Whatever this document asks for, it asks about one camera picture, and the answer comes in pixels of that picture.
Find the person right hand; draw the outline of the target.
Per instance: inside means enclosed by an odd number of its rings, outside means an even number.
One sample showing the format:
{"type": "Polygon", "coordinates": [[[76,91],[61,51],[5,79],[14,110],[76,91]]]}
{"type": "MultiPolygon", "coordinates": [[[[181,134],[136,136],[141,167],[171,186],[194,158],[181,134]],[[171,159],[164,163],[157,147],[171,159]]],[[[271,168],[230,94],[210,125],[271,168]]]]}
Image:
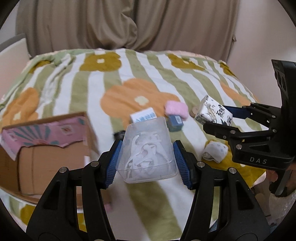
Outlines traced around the person right hand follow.
{"type": "MultiPolygon", "coordinates": [[[[278,179],[276,172],[271,170],[266,171],[266,177],[270,182],[275,182],[278,179]]],[[[285,186],[287,187],[288,195],[295,191],[295,170],[291,170],[290,177],[285,186]]]]}

